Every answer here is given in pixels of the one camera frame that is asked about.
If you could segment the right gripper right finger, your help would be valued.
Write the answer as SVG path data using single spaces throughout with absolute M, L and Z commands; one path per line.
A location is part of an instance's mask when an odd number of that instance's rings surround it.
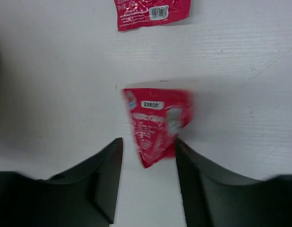
M 175 142 L 188 227 L 292 227 L 292 175 L 256 180 Z

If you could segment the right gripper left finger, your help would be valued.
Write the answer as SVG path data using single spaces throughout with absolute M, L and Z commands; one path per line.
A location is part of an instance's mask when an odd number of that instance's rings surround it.
M 0 171 L 0 227 L 108 227 L 114 223 L 123 157 L 117 138 L 47 180 Z

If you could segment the red snack packet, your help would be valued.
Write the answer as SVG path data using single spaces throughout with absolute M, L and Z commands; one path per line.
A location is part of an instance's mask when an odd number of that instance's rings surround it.
M 185 89 L 125 88 L 137 153 L 144 168 L 175 157 L 175 140 L 194 116 L 192 92 Z
M 186 19 L 191 0 L 115 0 L 119 32 Z

